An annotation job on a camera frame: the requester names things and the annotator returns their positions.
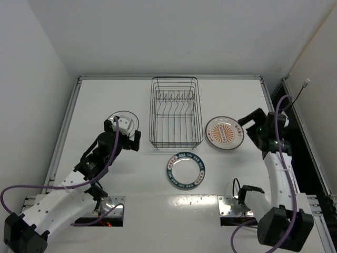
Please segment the green rimmed white plate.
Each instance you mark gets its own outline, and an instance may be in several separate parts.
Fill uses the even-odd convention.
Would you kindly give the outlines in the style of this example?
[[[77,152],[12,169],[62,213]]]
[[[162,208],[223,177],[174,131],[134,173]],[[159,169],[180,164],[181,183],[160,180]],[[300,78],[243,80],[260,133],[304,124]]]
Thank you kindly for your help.
[[[196,154],[179,152],[173,155],[166,166],[169,182],[180,190],[192,190],[205,178],[205,164]]]

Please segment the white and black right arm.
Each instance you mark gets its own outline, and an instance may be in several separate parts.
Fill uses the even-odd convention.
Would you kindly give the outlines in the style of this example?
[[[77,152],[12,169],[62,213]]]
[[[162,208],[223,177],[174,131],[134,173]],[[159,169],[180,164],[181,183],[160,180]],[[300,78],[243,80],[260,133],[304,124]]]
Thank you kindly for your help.
[[[283,140],[287,118],[275,112],[264,113],[261,108],[238,120],[240,126],[250,121],[248,137],[262,152],[270,181],[271,199],[262,188],[243,185],[238,193],[238,204],[250,209],[257,222],[260,244],[299,252],[303,248],[314,220],[298,206],[292,169],[290,143]]]

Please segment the orange sunburst white plate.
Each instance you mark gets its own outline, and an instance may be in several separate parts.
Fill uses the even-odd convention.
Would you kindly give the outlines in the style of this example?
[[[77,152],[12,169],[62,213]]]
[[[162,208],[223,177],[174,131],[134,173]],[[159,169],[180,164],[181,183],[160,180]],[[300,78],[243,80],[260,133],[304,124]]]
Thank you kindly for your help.
[[[228,116],[217,116],[205,127],[208,142],[221,150],[234,150],[244,141],[244,131],[237,120]]]

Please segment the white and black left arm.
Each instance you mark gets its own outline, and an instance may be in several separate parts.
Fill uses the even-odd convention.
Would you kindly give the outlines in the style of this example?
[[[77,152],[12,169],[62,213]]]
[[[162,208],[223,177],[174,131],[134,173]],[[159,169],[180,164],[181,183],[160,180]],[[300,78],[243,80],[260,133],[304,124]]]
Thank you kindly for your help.
[[[48,244],[76,220],[108,199],[98,182],[122,150],[138,151],[141,132],[120,115],[104,121],[104,132],[84,152],[80,162],[50,193],[21,214],[11,212],[4,222],[4,243],[12,252],[44,252]]]

